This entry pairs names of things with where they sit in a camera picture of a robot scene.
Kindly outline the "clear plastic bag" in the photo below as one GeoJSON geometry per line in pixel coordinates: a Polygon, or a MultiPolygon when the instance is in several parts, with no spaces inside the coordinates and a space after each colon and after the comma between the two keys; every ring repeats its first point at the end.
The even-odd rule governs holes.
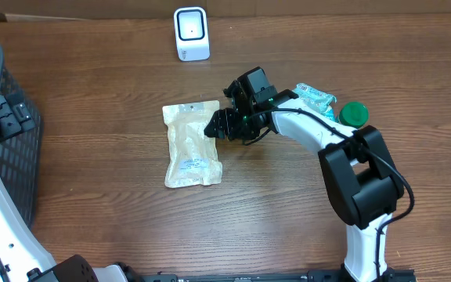
{"type": "Polygon", "coordinates": [[[210,186],[222,181],[215,139],[204,134],[219,101],[175,104],[162,107],[168,127],[170,164],[164,184],[168,188],[210,186]]]}

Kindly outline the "teal wipes packet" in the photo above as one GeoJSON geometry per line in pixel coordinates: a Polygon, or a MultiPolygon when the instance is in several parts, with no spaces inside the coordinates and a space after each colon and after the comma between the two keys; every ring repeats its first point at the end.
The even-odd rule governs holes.
{"type": "Polygon", "coordinates": [[[336,103],[335,96],[313,88],[305,83],[296,84],[293,92],[296,93],[309,107],[318,113],[322,113],[332,103],[336,103]]]}

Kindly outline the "green lid jar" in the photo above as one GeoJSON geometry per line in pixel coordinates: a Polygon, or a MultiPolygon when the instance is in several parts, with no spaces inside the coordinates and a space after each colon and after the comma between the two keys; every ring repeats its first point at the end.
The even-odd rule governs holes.
{"type": "Polygon", "coordinates": [[[343,125],[362,128],[368,122],[369,117],[368,108],[360,102],[353,101],[342,107],[338,120],[343,125]]]}

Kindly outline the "teal tissue pack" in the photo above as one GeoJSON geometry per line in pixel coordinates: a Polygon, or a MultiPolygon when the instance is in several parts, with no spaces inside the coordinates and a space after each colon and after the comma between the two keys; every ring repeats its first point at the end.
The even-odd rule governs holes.
{"type": "Polygon", "coordinates": [[[333,108],[331,106],[328,106],[325,110],[322,111],[321,114],[325,118],[327,118],[327,119],[329,119],[329,120],[331,120],[333,122],[337,121],[336,118],[335,118],[335,115],[334,115],[334,110],[333,110],[333,108]]]}

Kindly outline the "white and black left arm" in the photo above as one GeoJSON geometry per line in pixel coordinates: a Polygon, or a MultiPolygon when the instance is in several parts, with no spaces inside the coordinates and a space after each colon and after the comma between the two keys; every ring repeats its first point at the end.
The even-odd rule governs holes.
{"type": "Polygon", "coordinates": [[[30,232],[0,177],[0,281],[127,282],[116,264],[94,268],[80,255],[57,263],[30,232]]]}

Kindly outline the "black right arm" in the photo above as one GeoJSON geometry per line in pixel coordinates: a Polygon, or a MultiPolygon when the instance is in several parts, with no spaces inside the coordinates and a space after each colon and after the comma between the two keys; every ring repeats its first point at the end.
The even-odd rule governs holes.
{"type": "Polygon", "coordinates": [[[316,154],[330,204],[346,225],[347,253],[336,271],[310,271],[309,281],[409,281],[385,261],[388,225],[406,182],[395,168],[385,141],[372,127],[356,129],[325,118],[295,92],[279,91],[256,67],[224,89],[231,107],[217,110],[204,134],[240,139],[245,146],[274,132],[316,154]]]}

